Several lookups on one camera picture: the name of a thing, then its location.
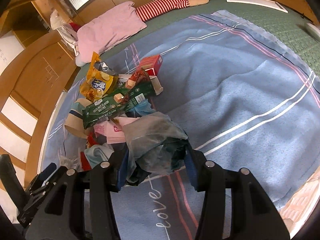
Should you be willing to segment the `pink paper wrapper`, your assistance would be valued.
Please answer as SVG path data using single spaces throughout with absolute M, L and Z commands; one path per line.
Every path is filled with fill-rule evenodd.
M 94 132 L 106 137 L 108 144 L 119 144 L 126 142 L 123 127 L 131 124 L 139 118 L 128 118 L 118 116 L 114 120 L 104 121 L 93 126 Z

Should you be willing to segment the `clear plastic bag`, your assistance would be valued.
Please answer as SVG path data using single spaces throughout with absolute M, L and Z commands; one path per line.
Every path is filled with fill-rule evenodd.
M 137 186 L 147 176 L 170 175 L 182 167 L 189 137 L 169 116 L 155 112 L 124 125 L 129 158 L 126 183 Z

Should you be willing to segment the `paper cup blue stripes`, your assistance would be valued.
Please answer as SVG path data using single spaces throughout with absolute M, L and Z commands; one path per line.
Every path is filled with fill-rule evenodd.
M 71 105 L 67 118 L 64 123 L 65 129 L 72 135 L 87 139 L 89 134 L 93 132 L 93 128 L 84 129 L 82 111 L 90 105 L 91 102 L 86 98 L 79 98 Z

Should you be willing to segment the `green hazelnut wafer wrapper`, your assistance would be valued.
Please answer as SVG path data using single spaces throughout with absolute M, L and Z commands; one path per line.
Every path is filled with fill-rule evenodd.
M 148 97 L 155 95 L 156 92 L 151 81 L 141 82 L 132 89 L 125 88 L 125 85 L 122 85 L 82 110 L 84 129 L 120 116 Z

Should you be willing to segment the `yellow chips bag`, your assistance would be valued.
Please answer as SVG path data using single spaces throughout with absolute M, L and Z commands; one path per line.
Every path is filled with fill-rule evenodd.
M 90 102 L 95 102 L 115 90 L 118 78 L 119 74 L 94 52 L 86 79 L 80 85 L 80 93 Z

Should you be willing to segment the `red cardboard box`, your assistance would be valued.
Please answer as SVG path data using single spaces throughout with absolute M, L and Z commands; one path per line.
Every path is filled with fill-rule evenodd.
M 141 59 L 137 67 L 137 70 L 143 69 L 148 73 L 149 76 L 157 76 L 162 62 L 163 60 L 161 58 L 161 55 L 159 54 L 148 56 Z

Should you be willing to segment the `blue plaid blanket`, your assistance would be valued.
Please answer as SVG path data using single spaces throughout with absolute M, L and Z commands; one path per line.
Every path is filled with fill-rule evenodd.
M 131 74 L 138 60 L 160 54 L 164 91 L 153 100 L 155 109 L 207 159 L 251 170 L 281 210 L 319 167 L 319 77 L 273 35 L 237 16 L 192 14 L 102 59 Z M 63 128 L 79 86 L 58 113 L 43 168 L 84 149 L 84 139 Z M 185 169 L 150 177 L 112 194 L 121 239 L 193 239 L 204 193 L 191 187 Z

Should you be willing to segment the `wooden bed headboard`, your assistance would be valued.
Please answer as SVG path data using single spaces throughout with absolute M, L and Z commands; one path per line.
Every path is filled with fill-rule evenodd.
M 9 155 L 23 187 L 39 170 L 49 121 L 75 76 L 74 55 L 56 30 L 25 48 L 1 74 L 1 154 Z

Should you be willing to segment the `white plush toy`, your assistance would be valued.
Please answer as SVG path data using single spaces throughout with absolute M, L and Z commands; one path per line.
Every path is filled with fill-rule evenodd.
M 69 23 L 66 23 L 63 20 L 63 18 L 55 9 L 50 15 L 50 27 L 53 30 L 57 30 L 62 39 L 70 46 L 73 46 L 76 43 L 76 32 L 73 30 Z

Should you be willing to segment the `pink pillow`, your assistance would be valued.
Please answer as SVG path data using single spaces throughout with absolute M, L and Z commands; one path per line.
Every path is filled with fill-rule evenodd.
M 94 52 L 102 54 L 147 27 L 133 5 L 132 1 L 121 3 L 78 30 L 79 54 L 75 58 L 78 67 L 91 62 Z

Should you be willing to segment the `green bed mat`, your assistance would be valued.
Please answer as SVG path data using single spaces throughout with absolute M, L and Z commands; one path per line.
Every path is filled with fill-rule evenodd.
M 311 37 L 304 28 L 306 18 L 293 10 L 288 13 L 258 5 L 228 3 L 226 0 L 210 0 L 209 3 L 197 7 L 178 9 L 163 14 L 147 22 L 147 28 L 120 43 L 101 55 L 106 60 L 116 55 L 130 44 L 169 24 L 191 15 L 211 14 L 218 10 L 227 10 L 249 22 L 265 29 L 283 42 L 319 75 L 319 42 Z

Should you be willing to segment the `white handheld device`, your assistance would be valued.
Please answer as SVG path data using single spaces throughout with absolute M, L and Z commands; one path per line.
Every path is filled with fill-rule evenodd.
M 320 42 L 320 30 L 311 23 L 305 23 L 306 31 L 318 42 Z

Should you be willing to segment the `white flat board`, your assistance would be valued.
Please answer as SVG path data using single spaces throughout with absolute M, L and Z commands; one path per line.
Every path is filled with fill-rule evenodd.
M 278 2 L 273 0 L 226 0 L 229 3 L 242 3 L 242 4 L 251 4 L 258 5 L 274 10 L 278 10 L 281 12 L 288 13 L 288 11 Z

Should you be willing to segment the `striped plush doll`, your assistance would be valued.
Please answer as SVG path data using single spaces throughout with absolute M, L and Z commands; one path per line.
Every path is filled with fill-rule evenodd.
M 153 18 L 176 9 L 184 9 L 207 4 L 210 0 L 154 0 L 136 9 L 136 14 L 147 22 Z

